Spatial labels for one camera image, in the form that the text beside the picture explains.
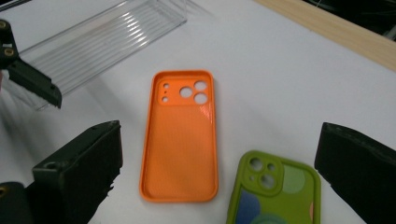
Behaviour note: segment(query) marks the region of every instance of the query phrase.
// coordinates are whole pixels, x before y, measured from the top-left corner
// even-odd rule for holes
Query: white table
[[[39,22],[53,28],[51,16],[71,17],[66,3],[73,2],[62,2],[68,13],[52,11]],[[82,4],[89,2],[114,4]],[[1,12],[20,49],[35,43],[35,28],[17,27],[35,24],[31,18],[51,4],[61,3],[35,0]],[[0,182],[29,185],[31,168],[50,153],[92,125],[119,119],[124,165],[90,223],[224,223],[237,164],[253,148],[313,166],[324,121],[396,148],[394,72],[251,0],[188,5],[186,24],[66,96],[61,110],[35,112],[2,91]],[[201,68],[216,80],[219,193],[208,203],[148,203],[138,182],[151,79],[162,70]],[[363,223],[321,180],[322,223]]]

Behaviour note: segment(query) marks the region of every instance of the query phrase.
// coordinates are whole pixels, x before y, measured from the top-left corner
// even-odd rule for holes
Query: green phone case
[[[227,224],[320,223],[320,178],[302,163],[260,151],[240,160]]]

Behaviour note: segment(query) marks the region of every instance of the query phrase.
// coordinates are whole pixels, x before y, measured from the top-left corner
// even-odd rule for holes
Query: clear plastic tray
[[[65,96],[186,21],[185,0],[124,1],[24,50],[21,57]],[[4,89],[32,108],[48,105],[7,78],[3,82]]]

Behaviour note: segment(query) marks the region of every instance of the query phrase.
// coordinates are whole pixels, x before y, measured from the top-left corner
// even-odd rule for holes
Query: colorful phone case back
[[[260,151],[239,162],[227,223],[320,223],[320,179],[311,167]]]
[[[169,71],[152,81],[140,194],[152,202],[202,202],[218,190],[213,78]]]

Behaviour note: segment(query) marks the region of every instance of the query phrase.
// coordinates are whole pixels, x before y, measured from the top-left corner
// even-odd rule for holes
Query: camera cutout
[[[257,158],[251,159],[249,165],[251,169],[257,172],[259,172],[262,169],[262,161]]]
[[[260,178],[260,183],[266,189],[273,189],[275,186],[275,179],[271,175],[262,175],[262,178]]]
[[[189,98],[192,95],[192,89],[190,87],[183,87],[180,89],[180,95],[183,98]]]
[[[267,169],[268,169],[269,171],[274,171],[274,170],[275,170],[275,166],[274,166],[272,163],[268,163]]]
[[[207,101],[207,96],[204,93],[198,93],[194,96],[194,101],[198,105],[203,105]]]
[[[194,88],[198,91],[203,91],[204,89],[206,89],[207,85],[204,81],[197,81],[194,83]]]

